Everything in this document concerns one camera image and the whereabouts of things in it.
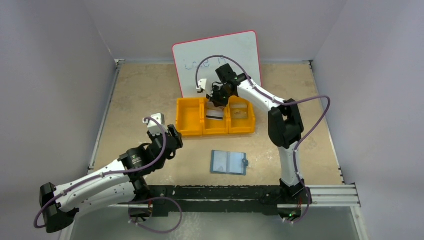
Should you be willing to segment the white VIP card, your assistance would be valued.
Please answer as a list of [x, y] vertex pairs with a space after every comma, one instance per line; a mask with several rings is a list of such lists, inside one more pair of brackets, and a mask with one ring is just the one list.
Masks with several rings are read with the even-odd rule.
[[220, 110], [207, 109], [205, 118], [210, 120], [222, 121], [224, 119], [224, 112]]

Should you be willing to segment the blue leather card holder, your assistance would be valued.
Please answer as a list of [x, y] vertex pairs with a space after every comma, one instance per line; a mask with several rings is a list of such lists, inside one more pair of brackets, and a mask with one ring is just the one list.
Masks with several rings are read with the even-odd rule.
[[244, 152], [211, 151], [210, 172], [212, 174], [245, 176], [249, 161]]

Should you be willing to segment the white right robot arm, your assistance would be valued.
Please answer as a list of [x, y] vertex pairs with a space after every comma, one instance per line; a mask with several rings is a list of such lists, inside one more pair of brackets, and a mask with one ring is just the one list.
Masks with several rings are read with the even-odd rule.
[[305, 189], [297, 153], [304, 125], [295, 101], [272, 95], [248, 74], [236, 74], [229, 64], [222, 65], [215, 72], [219, 83], [200, 79], [198, 93], [205, 92], [215, 107], [226, 107], [231, 97], [239, 97], [267, 113], [268, 136], [279, 151], [282, 193], [291, 198], [298, 196]]

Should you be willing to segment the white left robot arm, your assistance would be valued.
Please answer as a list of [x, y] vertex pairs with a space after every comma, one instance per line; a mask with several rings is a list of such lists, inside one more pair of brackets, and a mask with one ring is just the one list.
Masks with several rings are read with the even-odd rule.
[[109, 165], [78, 180], [40, 187], [42, 227], [55, 233], [70, 226], [76, 217], [114, 204], [150, 201], [144, 177], [160, 170], [183, 147], [182, 134], [174, 125], [161, 127], [164, 133], [148, 133], [150, 143], [131, 148]]

